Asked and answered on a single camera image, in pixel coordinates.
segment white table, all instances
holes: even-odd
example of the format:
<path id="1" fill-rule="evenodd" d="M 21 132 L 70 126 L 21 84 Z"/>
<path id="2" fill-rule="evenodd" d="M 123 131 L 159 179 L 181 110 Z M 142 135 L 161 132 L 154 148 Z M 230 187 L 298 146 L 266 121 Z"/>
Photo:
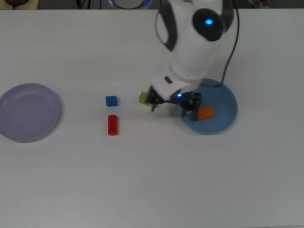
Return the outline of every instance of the white table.
<path id="1" fill-rule="evenodd" d="M 0 137 L 1 228 L 241 228 L 304 225 L 303 10 L 241 10 L 226 85 L 239 114 L 200 135 L 164 105 L 138 104 L 171 54 L 156 11 L 1 12 L 0 93 L 41 83 L 58 127 Z M 209 77 L 220 75 L 236 23 Z M 105 106 L 117 95 L 120 106 Z M 107 116 L 120 135 L 107 135 Z"/>

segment yellow-green cube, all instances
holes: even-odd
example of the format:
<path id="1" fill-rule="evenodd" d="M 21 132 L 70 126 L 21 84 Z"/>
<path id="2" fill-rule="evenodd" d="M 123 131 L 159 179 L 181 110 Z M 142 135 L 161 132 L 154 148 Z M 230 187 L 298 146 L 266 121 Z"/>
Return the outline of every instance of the yellow-green cube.
<path id="1" fill-rule="evenodd" d="M 142 92 L 141 95 L 138 98 L 138 102 L 147 106 L 150 106 L 149 103 L 146 102 L 147 99 L 147 93 L 146 92 Z"/>

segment blue plate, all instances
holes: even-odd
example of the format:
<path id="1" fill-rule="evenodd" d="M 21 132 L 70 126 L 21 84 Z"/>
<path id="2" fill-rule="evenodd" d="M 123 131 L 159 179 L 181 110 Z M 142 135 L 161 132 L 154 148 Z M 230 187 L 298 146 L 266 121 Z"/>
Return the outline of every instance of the blue plate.
<path id="1" fill-rule="evenodd" d="M 218 85 L 219 82 L 213 79 L 204 79 L 203 83 Z M 222 85 L 217 88 L 200 86 L 195 93 L 201 93 L 200 107 L 214 107 L 214 117 L 207 120 L 196 121 L 195 113 L 187 113 L 181 117 L 182 107 L 177 105 L 177 111 L 182 121 L 192 130 L 201 134 L 216 134 L 227 129 L 235 120 L 238 114 L 238 103 L 231 90 Z"/>

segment red block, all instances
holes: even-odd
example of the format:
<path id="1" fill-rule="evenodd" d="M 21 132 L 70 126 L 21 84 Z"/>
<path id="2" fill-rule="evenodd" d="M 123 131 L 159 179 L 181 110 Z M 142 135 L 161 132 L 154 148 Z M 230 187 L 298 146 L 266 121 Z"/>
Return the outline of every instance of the red block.
<path id="1" fill-rule="evenodd" d="M 118 135 L 118 117 L 117 115 L 109 115 L 108 118 L 108 135 Z"/>

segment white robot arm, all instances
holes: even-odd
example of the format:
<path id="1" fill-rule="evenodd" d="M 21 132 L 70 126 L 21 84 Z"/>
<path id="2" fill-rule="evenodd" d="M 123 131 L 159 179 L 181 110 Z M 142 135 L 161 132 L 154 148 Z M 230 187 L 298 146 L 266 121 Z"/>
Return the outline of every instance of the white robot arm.
<path id="1" fill-rule="evenodd" d="M 152 78 L 146 100 L 153 105 L 152 111 L 163 103 L 180 104 L 185 113 L 197 111 L 200 95 L 192 91 L 200 85 L 232 21 L 230 0 L 168 1 L 162 5 L 155 31 L 174 59 L 166 75 Z M 191 99 L 197 104 L 190 104 Z"/>

